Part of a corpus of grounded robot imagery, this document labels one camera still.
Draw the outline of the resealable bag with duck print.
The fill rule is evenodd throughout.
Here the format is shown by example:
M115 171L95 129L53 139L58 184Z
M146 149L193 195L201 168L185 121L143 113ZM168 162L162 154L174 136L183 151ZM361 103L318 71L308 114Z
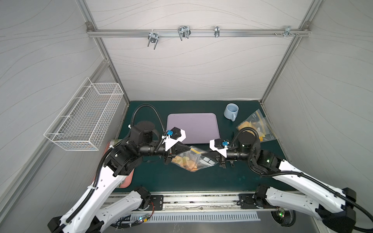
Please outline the resealable bag with duck print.
M218 162L215 157L204 155L206 151L192 146L189 151L182 152L172 159L172 163L190 172L215 166Z

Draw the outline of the resealable bag table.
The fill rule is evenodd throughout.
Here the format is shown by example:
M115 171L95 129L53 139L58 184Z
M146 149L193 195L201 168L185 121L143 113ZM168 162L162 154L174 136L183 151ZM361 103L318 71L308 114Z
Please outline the resealable bag table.
M253 114L251 114L245 121L243 121L238 127L241 130L245 127L251 127L255 129L259 137L265 137L269 133L269 128L267 126L266 119L264 118L262 112L258 109Z

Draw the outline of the clear resealable bag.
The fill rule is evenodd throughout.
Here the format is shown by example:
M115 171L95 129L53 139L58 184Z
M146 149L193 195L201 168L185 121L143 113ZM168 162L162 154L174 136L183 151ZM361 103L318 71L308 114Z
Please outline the clear resealable bag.
M277 140L277 135L275 134L274 130L270 126L269 122L267 121L266 117L263 117L259 120L260 122L260 134L259 139L261 142L268 142Z

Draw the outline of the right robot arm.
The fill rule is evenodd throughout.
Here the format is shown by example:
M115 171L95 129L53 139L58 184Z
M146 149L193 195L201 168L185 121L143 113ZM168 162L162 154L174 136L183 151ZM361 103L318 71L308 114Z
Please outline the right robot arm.
M337 233L373 231L356 225L356 210L369 220L373 215L357 204L354 190L328 185L297 169L289 161L278 158L273 152L261 149L259 134L254 128L242 128L231 141L213 139L209 147L218 154L222 167L226 162L245 161L248 168L260 177L273 178L300 192L286 192L265 184L257 187L251 203L257 208L277 209L274 219L284 218L286 211L298 211L320 220Z

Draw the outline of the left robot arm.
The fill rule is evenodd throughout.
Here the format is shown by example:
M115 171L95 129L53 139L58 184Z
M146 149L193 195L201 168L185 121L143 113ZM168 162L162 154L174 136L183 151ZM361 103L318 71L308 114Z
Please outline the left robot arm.
M133 113L128 135L119 143L110 146L96 169L94 180L79 201L64 215L54 217L48 223L52 233L102 233L115 221L133 210L146 210L151 203L150 192L140 186L121 200L102 207L115 188L143 162L145 156L163 156L165 163L171 162L177 151L190 148L182 142L186 132L177 127L161 132L152 122L135 123L138 111L148 107L154 111L158 121L162 119L150 104L141 104Z

